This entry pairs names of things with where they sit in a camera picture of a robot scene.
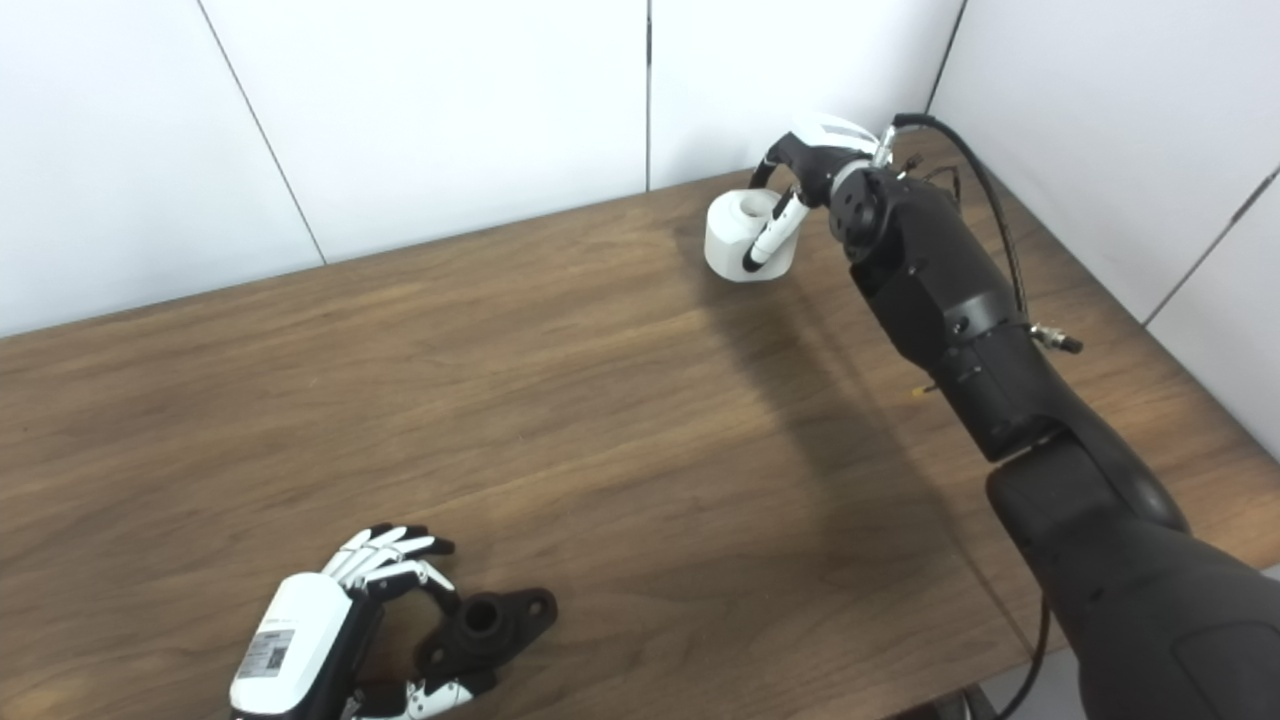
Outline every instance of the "white wall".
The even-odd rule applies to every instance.
[[[0,4],[0,336],[320,264],[195,3]]]
[[[654,0],[652,78],[648,0],[4,4],[0,334],[745,168],[796,110],[923,108],[960,0],[799,3]]]
[[[760,161],[792,114],[924,110],[960,0],[653,0],[650,187]]]
[[[644,191],[646,0],[205,0],[326,259]]]
[[[1280,164],[1280,155],[1272,158]],[[1280,191],[1272,184],[1148,328],[1280,457]]]
[[[973,0],[932,111],[1137,318],[1280,158],[1277,3]]]

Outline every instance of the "black cable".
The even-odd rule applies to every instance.
[[[951,195],[956,199],[956,205],[960,204],[960,168],[956,165],[942,165],[941,168],[933,168],[924,177],[920,178],[924,182],[931,182],[933,178],[941,176],[942,173],[951,173]]]
[[[1048,647],[1048,598],[1041,596],[1041,629],[1039,637],[1036,638],[1036,650],[1032,652],[1032,666],[1027,669],[1027,676],[1023,678],[1023,684],[1014,693],[1012,700],[1009,701],[1009,705],[993,720],[1009,720],[1012,717],[1014,712],[1023,705],[1023,701],[1027,700],[1027,694],[1032,692],[1032,685],[1036,684],[1036,678],[1039,676],[1039,669],[1044,665],[1044,650]]]
[[[923,126],[933,128],[942,135],[947,136],[951,145],[956,146],[956,150],[964,155],[964,159],[973,168],[973,174],[978,178],[978,184],[982,186],[982,191],[987,193],[987,202],[991,204],[991,213],[996,217],[996,227],[1000,229],[1000,242],[1005,246],[1005,256],[1009,259],[1009,281],[1014,286],[1014,302],[1021,314],[1027,315],[1027,291],[1023,288],[1023,270],[1018,264],[1018,252],[1014,249],[1014,237],[1009,232],[1009,223],[1005,222],[1005,209],[1000,205],[1000,197],[996,196],[996,188],[991,184],[991,178],[987,176],[987,169],[983,167],[982,161],[973,152],[968,143],[960,137],[956,131],[951,129],[946,123],[934,118],[933,115],[925,113],[901,113],[893,117],[893,127],[904,128],[911,126]]]

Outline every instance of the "wall seam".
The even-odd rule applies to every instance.
[[[284,182],[284,190],[289,192],[289,199],[293,200],[293,209],[298,211],[298,218],[302,219],[302,227],[307,229],[311,245],[315,246],[316,254],[320,255],[320,263],[328,265],[329,259],[324,256],[320,241],[316,240],[316,233],[311,229],[311,223],[307,222],[306,213],[302,211],[302,204],[298,202],[298,196],[293,192],[293,186],[289,184],[289,178],[284,174],[284,167],[280,165],[280,159],[275,155],[275,149],[271,147],[271,141],[266,137],[266,131],[262,128],[262,122],[259,120],[257,113],[253,110],[253,104],[248,101],[248,94],[244,92],[244,85],[241,83],[239,76],[236,74],[232,59],[227,55],[227,47],[223,46],[223,38],[218,36],[218,29],[214,28],[214,20],[210,19],[209,10],[205,9],[204,0],[196,0],[196,5],[200,8],[200,14],[205,17],[205,24],[209,26],[209,32],[212,33],[214,42],[218,44],[218,51],[223,54],[223,61],[227,63],[227,70],[232,73],[232,79],[236,81],[236,88],[239,90],[241,97],[244,100],[244,106],[248,108],[248,114],[253,118],[253,124],[257,127],[257,133],[262,137],[262,143],[266,145],[266,151],[271,155],[271,161],[275,163],[275,172],[280,173],[280,181]]]
[[[1249,211],[1249,208],[1253,208],[1253,204],[1258,201],[1258,197],[1262,197],[1262,193],[1267,191],[1267,187],[1270,187],[1271,183],[1275,182],[1276,176],[1280,176],[1280,165],[1276,165],[1276,168],[1271,170],[1271,173],[1267,174],[1267,177],[1262,178],[1262,182],[1260,182],[1258,186],[1253,188],[1253,192],[1251,192],[1249,196],[1244,199],[1244,202],[1240,204],[1240,206],[1235,210],[1235,213],[1231,214],[1231,218],[1226,222],[1226,227],[1222,228],[1222,232],[1217,233],[1217,237],[1213,238],[1213,242],[1208,243],[1208,247],[1204,250],[1204,252],[1202,252],[1201,256],[1197,258],[1194,263],[1192,263],[1190,269],[1188,269],[1187,273],[1176,283],[1174,283],[1172,290],[1170,290],[1169,293],[1165,295],[1165,297],[1156,304],[1156,309],[1152,310],[1149,315],[1147,315],[1146,320],[1142,322],[1143,328],[1149,327],[1151,323],[1156,319],[1156,316],[1160,315],[1160,311],[1164,310],[1166,305],[1169,305],[1169,301],[1172,300],[1175,295],[1178,295],[1178,291],[1180,291],[1183,286],[1187,284],[1187,281],[1192,279],[1192,275],[1196,274],[1196,270],[1198,270],[1201,265],[1204,264],[1204,260],[1208,260],[1208,256],[1226,238],[1226,236],[1231,232],[1231,228],[1234,228],[1235,224],[1240,222],[1240,218],[1243,218]]]
[[[933,97],[938,94],[938,86],[942,85],[942,73],[947,69],[947,60],[951,58],[951,46],[956,42],[956,33],[960,32],[960,20],[964,19],[964,10],[968,6],[969,0],[961,0],[960,12],[956,13],[956,22],[951,26],[951,37],[947,38],[947,49],[942,53],[942,61],[938,63],[938,74],[933,78],[933,87],[929,90],[929,99],[924,102],[925,113],[933,110]]]
[[[653,0],[645,15],[644,64],[644,191],[653,190]]]

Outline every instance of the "screw hole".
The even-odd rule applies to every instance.
[[[492,633],[498,626],[498,606],[493,602],[477,601],[467,609],[462,621],[466,623],[467,629],[472,633]]]

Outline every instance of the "barcode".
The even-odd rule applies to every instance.
[[[253,635],[253,642],[248,643],[244,660],[241,661],[236,676],[274,678],[279,675],[291,642],[293,642],[293,630],[271,630]]]

